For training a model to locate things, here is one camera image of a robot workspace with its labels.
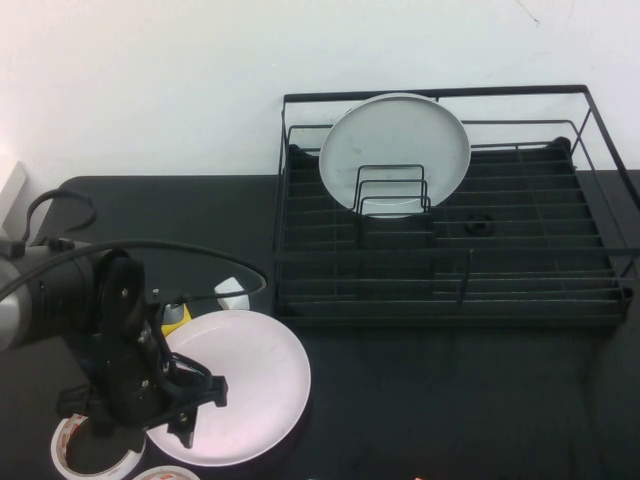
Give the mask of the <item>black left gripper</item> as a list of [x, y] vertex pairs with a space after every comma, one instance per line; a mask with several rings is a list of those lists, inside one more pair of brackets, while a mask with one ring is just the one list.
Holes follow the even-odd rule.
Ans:
[[64, 336], [86, 383], [59, 393], [60, 417], [84, 415], [99, 435], [116, 428], [167, 433], [192, 449], [198, 407], [227, 406], [228, 384], [204, 365], [172, 352], [165, 316], [183, 305], [144, 298], [102, 298], [89, 320]]

